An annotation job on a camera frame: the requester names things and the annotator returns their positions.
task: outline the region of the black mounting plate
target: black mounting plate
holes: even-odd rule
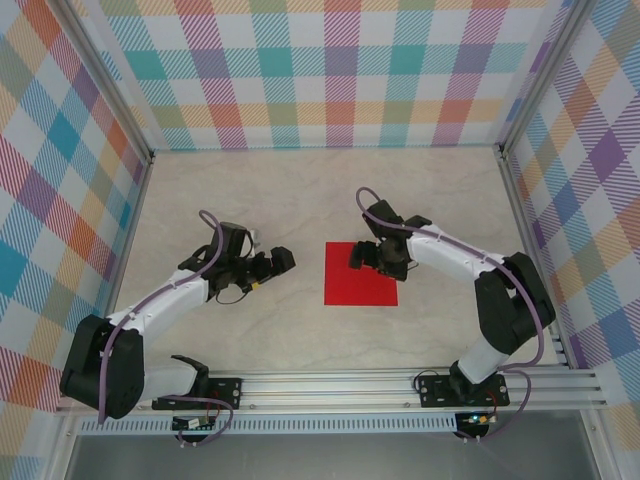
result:
[[[227,402],[237,410],[240,407],[240,397],[242,396],[241,378],[209,378],[206,391],[210,392],[207,398],[216,398]],[[190,400],[167,400],[158,398],[151,403],[152,410],[206,410],[207,404],[204,402],[192,402]]]
[[[493,375],[485,380],[484,388],[469,400],[462,403],[458,395],[449,385],[449,375],[420,375],[414,382],[420,392],[420,406],[422,408],[433,407],[493,407],[494,401],[488,392],[491,392],[498,407],[509,405],[509,392],[502,375]]]

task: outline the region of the purple cable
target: purple cable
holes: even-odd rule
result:
[[[170,395],[168,397],[163,397],[166,400],[178,400],[178,401],[183,401],[183,400],[190,400],[192,402],[200,402],[200,403],[212,403],[214,405],[220,405],[221,407],[226,408],[227,410],[229,410],[229,420],[227,420],[227,422],[224,424],[224,426],[217,431],[216,433],[213,433],[209,436],[207,436],[207,438],[205,438],[204,440],[195,443],[195,444],[191,444],[192,447],[197,447],[197,446],[201,446],[201,445],[206,445],[207,443],[213,442],[216,438],[220,438],[220,436],[229,429],[229,427],[231,426],[231,422],[233,420],[233,407],[231,405],[229,405],[227,402],[224,402],[222,400],[218,400],[216,398],[203,398],[203,397],[181,397],[178,395]],[[182,445],[184,447],[184,445],[187,444],[187,441],[182,438],[182,430],[180,430],[178,432],[178,440],[180,440],[182,442]]]
[[[177,282],[175,282],[175,284],[170,283],[168,285],[165,285],[164,287],[159,288],[158,290],[156,290],[155,292],[151,293],[149,296],[144,298],[140,303],[138,303],[135,307],[133,307],[133,310],[131,310],[131,312],[129,312],[128,315],[126,315],[122,320],[120,320],[118,325],[116,325],[116,328],[113,329],[113,331],[111,332],[111,335],[109,335],[107,344],[104,347],[104,354],[102,356],[102,361],[100,362],[100,385],[99,385],[99,395],[98,395],[98,424],[99,425],[102,425],[107,417],[106,415],[107,368],[109,364],[109,357],[111,356],[111,349],[113,348],[113,344],[116,341],[116,338],[120,333],[120,330],[122,330],[122,328],[127,324],[127,322],[129,322],[129,320],[131,320],[137,313],[139,313],[140,310],[142,310],[146,305],[151,303],[153,300],[158,298],[163,293],[169,290],[172,290],[176,287],[179,287],[180,285],[184,285],[185,283],[190,282],[194,278],[198,278],[200,275],[202,275],[203,272],[211,268],[213,264],[216,263],[218,258],[220,258],[220,254],[222,253],[222,226],[220,225],[220,222],[211,212],[208,212],[207,210],[200,210],[198,212],[198,215],[200,216],[200,218],[204,223],[206,223],[211,228],[216,230],[218,234],[218,248],[216,249],[216,253],[213,255],[209,263],[207,263],[204,267],[202,267],[193,275],[189,275],[188,277],[178,280]]]
[[[395,224],[395,223],[385,222],[384,220],[381,220],[381,219],[377,218],[376,216],[372,215],[371,213],[369,213],[367,211],[367,209],[364,207],[364,205],[360,201],[360,194],[362,192],[370,193],[371,195],[373,195],[373,197],[378,202],[380,201],[380,197],[378,196],[378,194],[376,192],[374,192],[369,187],[360,187],[358,189],[358,191],[356,192],[356,203],[358,204],[358,208],[370,220],[374,221],[378,225],[382,225],[383,227],[393,228],[393,229],[396,229],[396,230],[404,230],[404,231],[407,231],[407,232],[412,232],[412,233],[417,233],[419,235],[425,235],[427,237],[432,237],[432,238],[435,238],[437,240],[441,240],[441,241],[443,241],[445,243],[448,243],[450,245],[453,245],[454,247],[456,247],[456,248],[458,248],[460,250],[463,250],[463,251],[465,251],[467,253],[470,253],[471,255],[473,255],[473,256],[475,256],[475,257],[477,257],[477,258],[479,258],[479,259],[481,259],[483,261],[486,261],[487,263],[491,264],[492,266],[494,266],[498,270],[500,270],[500,272],[502,272],[509,279],[509,281],[511,281],[511,283],[515,286],[515,288],[518,291],[518,293],[522,296],[525,304],[527,305],[527,308],[529,309],[529,312],[531,313],[531,317],[533,318],[533,323],[536,326],[536,333],[537,333],[537,336],[538,336],[538,352],[536,353],[535,357],[533,357],[533,359],[530,360],[529,362],[511,363],[509,365],[503,365],[502,367],[500,367],[498,369],[498,370],[503,371],[503,372],[509,370],[512,373],[519,373],[520,375],[523,375],[525,377],[525,379],[527,380],[527,391],[526,391],[526,393],[524,395],[524,399],[522,400],[522,403],[520,404],[520,407],[518,408],[518,410],[516,410],[516,412],[513,414],[513,417],[511,417],[511,420],[509,421],[509,423],[507,423],[505,426],[503,426],[500,430],[497,430],[497,431],[492,432],[492,433],[490,433],[488,435],[485,435],[484,438],[494,437],[494,436],[498,435],[499,433],[502,433],[503,431],[505,431],[507,429],[508,426],[510,426],[514,422],[514,420],[518,417],[518,415],[520,415],[522,413],[524,408],[527,406],[527,403],[529,403],[529,397],[531,396],[531,377],[529,377],[529,375],[527,375],[522,370],[513,370],[513,369],[514,368],[526,368],[526,367],[534,366],[540,361],[540,359],[542,358],[542,355],[544,354],[544,334],[543,334],[542,322],[540,321],[540,317],[538,316],[538,312],[536,310],[535,305],[533,304],[533,301],[531,300],[531,297],[529,296],[529,293],[524,288],[524,285],[522,285],[520,283],[520,281],[515,277],[515,275],[513,275],[513,273],[511,273],[506,267],[504,267],[503,265],[501,265],[500,263],[495,261],[493,258],[486,256],[480,250],[476,250],[473,247],[470,247],[468,245],[464,245],[463,243],[458,242],[456,239],[451,238],[451,237],[447,237],[446,235],[438,235],[436,233],[433,233],[433,232],[430,232],[430,231],[427,231],[427,230],[422,230],[420,228],[407,227],[405,225],[398,225],[398,224]]]

